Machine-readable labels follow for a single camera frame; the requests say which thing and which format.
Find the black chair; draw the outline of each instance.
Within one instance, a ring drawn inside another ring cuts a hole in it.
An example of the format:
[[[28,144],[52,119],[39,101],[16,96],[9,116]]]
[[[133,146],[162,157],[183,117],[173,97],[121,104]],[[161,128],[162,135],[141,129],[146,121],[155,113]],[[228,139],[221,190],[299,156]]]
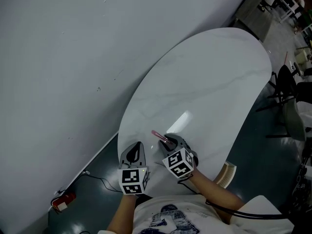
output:
[[[296,102],[304,101],[312,104],[312,82],[300,82],[296,84],[293,76],[300,71],[297,65],[295,67],[296,70],[292,73],[286,65],[281,67],[278,76],[276,76],[275,72],[272,72],[272,76],[275,76],[276,85],[271,81],[269,81],[269,84],[275,89],[275,92],[272,96],[268,96],[268,98],[278,98],[279,102],[267,107],[258,108],[256,112],[282,106],[292,98],[295,98]]]

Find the white oval table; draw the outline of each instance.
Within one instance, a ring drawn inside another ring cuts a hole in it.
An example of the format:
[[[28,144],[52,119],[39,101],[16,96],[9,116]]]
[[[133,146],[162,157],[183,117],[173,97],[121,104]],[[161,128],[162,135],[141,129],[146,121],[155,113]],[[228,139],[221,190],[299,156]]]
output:
[[[151,131],[182,136],[197,152],[198,169],[213,180],[271,72],[265,49],[243,30],[213,29],[183,41],[134,93],[119,128],[119,159],[141,141],[150,169],[146,194],[191,194],[162,166],[164,156]]]

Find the dark floor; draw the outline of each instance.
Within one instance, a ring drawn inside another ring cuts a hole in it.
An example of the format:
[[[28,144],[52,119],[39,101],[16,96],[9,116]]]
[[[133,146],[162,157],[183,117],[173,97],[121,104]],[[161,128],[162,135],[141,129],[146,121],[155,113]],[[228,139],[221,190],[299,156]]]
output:
[[[276,207],[286,202],[292,191],[300,160],[296,143],[291,138],[266,139],[267,134],[283,133],[277,126],[281,112],[278,108],[256,113],[258,107],[272,101],[266,99],[265,87],[248,114],[231,149],[228,161],[237,166],[235,177],[228,189],[245,202],[257,195],[264,195]],[[117,137],[88,166],[91,175],[108,179],[118,189]],[[122,194],[106,190],[100,180],[82,177],[73,190],[77,198],[60,214],[49,212],[51,233],[91,234],[105,230]]]

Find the black and white marker cube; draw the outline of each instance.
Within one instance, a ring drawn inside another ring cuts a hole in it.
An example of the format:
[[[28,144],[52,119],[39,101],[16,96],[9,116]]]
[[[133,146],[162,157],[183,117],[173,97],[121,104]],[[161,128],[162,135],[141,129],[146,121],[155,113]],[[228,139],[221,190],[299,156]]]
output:
[[[194,170],[193,154],[185,148],[162,160],[166,168],[177,178],[181,178]]]
[[[123,194],[143,194],[148,177],[148,169],[135,168],[135,169],[118,169],[119,185]]]

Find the forearm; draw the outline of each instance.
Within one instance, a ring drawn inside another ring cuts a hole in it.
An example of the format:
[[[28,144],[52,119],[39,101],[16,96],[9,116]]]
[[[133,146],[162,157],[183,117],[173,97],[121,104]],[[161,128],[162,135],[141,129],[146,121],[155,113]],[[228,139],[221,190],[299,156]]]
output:
[[[244,205],[239,197],[206,178],[197,168],[194,169],[192,174],[190,181],[208,201],[231,210],[238,210]],[[230,223],[232,215],[216,208],[215,210],[225,223]]]
[[[117,234],[131,234],[137,197],[134,195],[122,196],[120,205],[109,224],[107,230]]]

